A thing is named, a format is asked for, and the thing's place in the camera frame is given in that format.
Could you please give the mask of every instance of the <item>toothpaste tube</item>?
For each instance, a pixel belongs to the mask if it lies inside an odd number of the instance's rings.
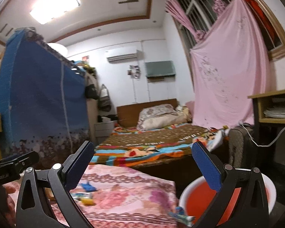
[[[80,201],[82,198],[88,198],[92,199],[93,194],[92,193],[71,193],[71,196],[74,200]]]
[[[194,216],[180,215],[174,212],[168,212],[169,216],[175,218],[178,222],[185,224],[186,226],[192,227],[193,221],[195,220]]]

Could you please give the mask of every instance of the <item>hanging bag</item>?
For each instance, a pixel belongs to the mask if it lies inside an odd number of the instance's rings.
[[[84,95],[87,99],[89,99],[89,98],[92,98],[95,100],[99,99],[96,87],[93,84],[93,80],[91,79],[89,74],[86,74],[86,87],[84,90]]]
[[[99,92],[99,99],[98,99],[98,109],[104,112],[109,112],[111,110],[111,100],[109,96],[109,91],[107,87],[102,84]]]

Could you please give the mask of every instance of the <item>colorful blanket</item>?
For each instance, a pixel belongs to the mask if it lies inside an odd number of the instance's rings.
[[[93,192],[95,206],[77,205],[95,228],[141,227],[176,228],[176,221],[168,212],[174,211],[178,200],[174,182],[152,177],[127,167],[89,165],[80,183],[89,183],[98,191]],[[10,194],[17,205],[20,184],[12,182],[16,192]],[[81,185],[70,193],[84,192]],[[67,225],[55,201],[52,209],[58,219]]]
[[[129,167],[168,157],[179,158],[191,154],[192,139],[206,131],[188,123],[149,131],[117,127],[96,147],[90,164]]]

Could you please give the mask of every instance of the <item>blue item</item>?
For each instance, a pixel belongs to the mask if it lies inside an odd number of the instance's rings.
[[[89,182],[87,183],[81,183],[81,186],[83,187],[83,189],[86,191],[86,192],[94,192],[94,191],[97,191],[97,189],[92,186]]]
[[[47,168],[88,140],[84,77],[72,66],[36,32],[11,36],[0,68],[3,157],[35,150]]]
[[[81,176],[87,169],[88,162],[91,160],[90,152],[94,154],[93,143],[85,141],[83,145],[85,146],[83,150],[78,150],[75,154],[70,156],[76,160],[69,160],[61,171],[61,175],[65,179],[64,186],[67,191],[77,187]]]
[[[86,193],[74,193],[72,196],[86,196]]]
[[[186,215],[186,214],[185,214],[185,210],[184,210],[182,207],[180,207],[180,206],[177,206],[177,207],[175,208],[175,211],[176,211],[176,213],[178,213],[179,215]]]
[[[192,156],[206,179],[209,187],[218,192],[222,187],[222,176],[209,156],[204,152],[207,150],[201,142],[192,145]]]

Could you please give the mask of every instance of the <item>pink sheet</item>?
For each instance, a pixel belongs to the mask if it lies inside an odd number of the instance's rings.
[[[195,106],[193,125],[234,127],[253,124],[247,96],[264,93],[268,52],[259,26],[244,0],[232,0],[192,50]]]
[[[80,182],[87,182],[98,191],[93,193],[95,206],[77,205],[94,227],[176,228],[168,216],[175,209],[174,182],[152,177],[127,167],[89,165]],[[10,194],[17,205],[20,184],[10,183],[17,191]],[[84,192],[81,186],[74,192]],[[51,203],[57,219],[67,225],[58,205]]]

